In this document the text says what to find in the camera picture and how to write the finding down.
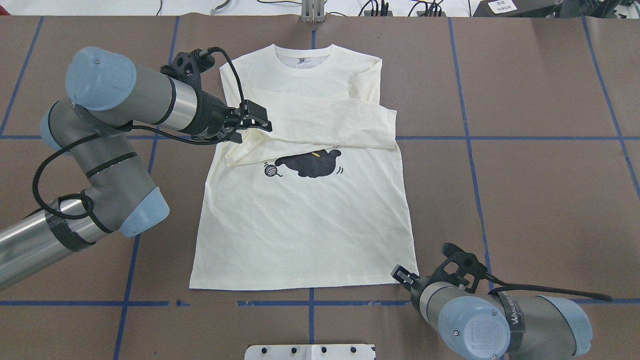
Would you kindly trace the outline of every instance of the black rubber band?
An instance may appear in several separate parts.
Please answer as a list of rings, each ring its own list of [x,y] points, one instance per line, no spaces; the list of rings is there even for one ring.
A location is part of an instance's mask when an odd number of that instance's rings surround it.
[[[60,200],[58,199],[55,201],[57,203],[55,204],[55,208],[57,208],[59,211]],[[95,244],[95,241],[90,243],[82,239],[77,233],[71,231],[71,228],[69,227],[65,219],[56,217],[51,213],[46,213],[45,219],[47,221],[47,224],[49,224],[49,229],[51,230],[53,235],[67,249],[73,252],[78,252]]]
[[[169,104],[169,108],[167,109],[167,111],[164,114],[164,116],[160,119],[160,121],[153,123],[153,125],[162,124],[163,122],[165,122],[166,119],[169,118],[169,116],[173,112],[173,106],[175,105],[175,97],[176,97],[176,95],[175,95],[175,84],[173,83],[173,79],[172,78],[169,78],[167,76],[167,79],[169,79],[169,82],[171,83],[171,104]]]
[[[86,210],[87,207],[87,202],[83,199],[82,200],[82,205],[84,206],[84,209]],[[113,232],[113,230],[109,230],[106,226],[104,226],[104,224],[95,216],[95,213],[93,211],[89,211],[89,218],[91,220],[93,220],[93,223],[98,227],[98,229],[100,229],[103,233],[107,233],[107,234],[111,234]]]
[[[105,163],[102,163],[101,165],[96,166],[95,168],[87,171],[84,175],[86,176],[86,178],[90,178],[91,176],[94,176],[95,174],[98,174],[100,171],[103,171],[104,169],[108,168],[108,167],[112,167],[113,165],[116,165],[117,163],[121,163],[123,161],[125,161],[126,159],[131,159],[131,158],[135,158],[136,156],[138,156],[138,154],[136,154],[136,152],[130,152],[128,154],[124,154],[124,155],[120,155],[117,158],[113,158]]]
[[[514,299],[506,291],[498,293],[502,307],[504,308],[504,317],[509,323],[509,330],[511,331],[511,341],[507,352],[513,353],[520,350],[522,346],[522,338],[524,337],[524,317],[522,316],[522,310],[516,299]]]

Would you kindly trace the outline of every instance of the metal bracket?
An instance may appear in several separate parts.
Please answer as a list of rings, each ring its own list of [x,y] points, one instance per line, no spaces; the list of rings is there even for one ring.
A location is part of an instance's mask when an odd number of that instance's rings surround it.
[[[324,22],[324,0],[301,0],[302,22]]]

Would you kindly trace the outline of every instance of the barcode sticker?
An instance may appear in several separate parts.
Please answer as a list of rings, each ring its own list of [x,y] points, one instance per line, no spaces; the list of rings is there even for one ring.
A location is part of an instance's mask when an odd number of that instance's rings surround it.
[[[489,3],[489,7],[493,13],[506,13],[518,10],[512,0],[498,0]]]

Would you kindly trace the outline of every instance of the blue joint cap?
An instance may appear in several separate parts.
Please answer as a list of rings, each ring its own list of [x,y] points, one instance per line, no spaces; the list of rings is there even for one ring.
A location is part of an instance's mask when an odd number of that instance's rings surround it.
[[[511,341],[504,315],[487,300],[473,296],[446,303],[438,317],[438,332],[451,350],[472,360],[498,359]]]
[[[128,57],[99,47],[85,47],[67,69],[65,87],[74,103],[103,111],[120,105],[136,84],[136,67]]]
[[[593,339],[593,329],[587,314],[578,304],[569,299],[562,297],[548,297],[538,295],[539,297],[549,301],[560,311],[566,322],[569,324],[575,339],[575,354],[573,356],[584,355],[591,348],[591,339]]]
[[[54,151],[62,149],[62,147],[58,145],[56,140],[53,138],[53,135],[51,134],[51,128],[49,127],[49,116],[51,116],[51,110],[56,104],[51,105],[47,113],[44,114],[42,120],[40,121],[40,136],[42,137],[42,140]],[[67,151],[65,152],[65,155],[71,155],[71,153]]]
[[[164,201],[160,188],[154,188],[129,214],[120,226],[120,232],[131,238],[154,227],[169,215],[169,205]]]

